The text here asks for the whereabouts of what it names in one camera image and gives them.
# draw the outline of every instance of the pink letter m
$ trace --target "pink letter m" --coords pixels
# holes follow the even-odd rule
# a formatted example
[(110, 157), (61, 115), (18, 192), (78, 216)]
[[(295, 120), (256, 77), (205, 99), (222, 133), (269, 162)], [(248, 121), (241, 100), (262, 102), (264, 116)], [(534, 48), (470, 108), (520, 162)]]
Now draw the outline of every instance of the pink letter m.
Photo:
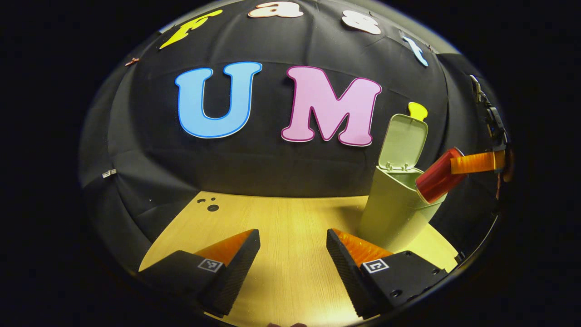
[(375, 98), (381, 93), (378, 83), (356, 78), (337, 99), (322, 69), (294, 66), (286, 74), (295, 81), (295, 99), (290, 125), (281, 131), (282, 138), (291, 142), (312, 140), (315, 132), (309, 126), (309, 119), (313, 111), (323, 140), (330, 140), (348, 117), (345, 130), (339, 133), (339, 141), (356, 147), (371, 144), (373, 106)]

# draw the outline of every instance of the blue letter u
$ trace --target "blue letter u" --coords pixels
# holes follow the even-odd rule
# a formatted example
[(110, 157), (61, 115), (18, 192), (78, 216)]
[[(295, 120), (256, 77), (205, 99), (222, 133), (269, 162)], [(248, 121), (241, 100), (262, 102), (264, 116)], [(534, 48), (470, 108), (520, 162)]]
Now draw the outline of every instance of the blue letter u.
[(250, 117), (252, 78), (262, 70), (258, 62), (236, 62), (224, 67), (232, 79), (230, 109), (220, 118), (204, 113), (204, 83), (212, 76), (210, 68), (199, 68), (180, 74), (175, 84), (178, 95), (178, 117), (189, 134), (200, 138), (219, 138), (232, 135), (244, 127)]

